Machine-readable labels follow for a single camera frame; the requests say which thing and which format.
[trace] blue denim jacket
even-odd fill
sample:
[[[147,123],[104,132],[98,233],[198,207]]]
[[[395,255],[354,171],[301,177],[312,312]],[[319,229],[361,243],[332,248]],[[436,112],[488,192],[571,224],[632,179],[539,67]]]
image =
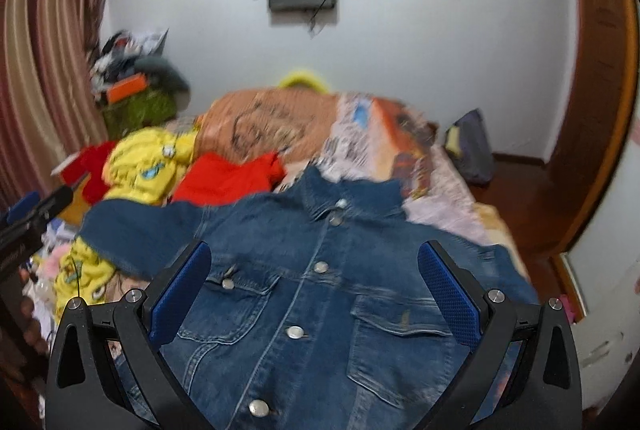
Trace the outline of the blue denim jacket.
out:
[[[407,222],[397,182],[330,183],[315,167],[284,193],[229,206],[103,201],[80,235],[147,280],[193,238],[209,244],[206,284],[162,353],[218,430],[391,430],[420,421],[466,356],[418,273],[427,240],[485,288],[536,298],[503,247]],[[123,361],[132,402],[149,416]]]

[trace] curtain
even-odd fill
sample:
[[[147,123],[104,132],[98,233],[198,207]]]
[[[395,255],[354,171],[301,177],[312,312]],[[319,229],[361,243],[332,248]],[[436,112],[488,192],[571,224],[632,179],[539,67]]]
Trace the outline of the curtain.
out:
[[[107,139],[90,93],[105,0],[0,0],[0,209]]]

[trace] green bag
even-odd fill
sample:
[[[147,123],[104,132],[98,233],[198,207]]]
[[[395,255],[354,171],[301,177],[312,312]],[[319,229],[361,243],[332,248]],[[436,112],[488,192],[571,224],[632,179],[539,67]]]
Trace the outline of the green bag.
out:
[[[102,109],[110,140],[124,136],[147,126],[162,126],[178,112],[173,94],[147,88]]]

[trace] yellow round object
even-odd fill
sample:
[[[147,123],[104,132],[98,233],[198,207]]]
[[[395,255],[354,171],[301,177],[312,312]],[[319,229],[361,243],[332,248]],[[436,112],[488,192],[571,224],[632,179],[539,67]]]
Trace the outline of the yellow round object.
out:
[[[297,72],[292,72],[289,76],[285,77],[278,86],[280,88],[291,88],[294,86],[303,86],[310,90],[315,90],[321,94],[328,94],[329,88],[322,82],[322,80],[316,76],[316,74],[312,74],[311,72],[305,72],[304,70],[299,70]]]

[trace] red clothing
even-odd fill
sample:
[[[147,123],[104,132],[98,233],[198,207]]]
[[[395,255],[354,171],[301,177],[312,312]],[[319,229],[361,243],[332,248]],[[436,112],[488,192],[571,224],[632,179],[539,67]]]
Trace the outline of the red clothing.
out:
[[[243,165],[209,152],[193,163],[175,190],[173,201],[196,206],[230,204],[251,193],[273,190],[285,175],[275,152]]]
[[[72,185],[83,175],[90,174],[91,178],[82,189],[82,197],[92,206],[101,201],[110,186],[102,180],[102,167],[109,155],[118,144],[117,141],[107,141],[101,145],[87,146],[80,151],[80,155],[60,172],[60,178],[67,185]]]

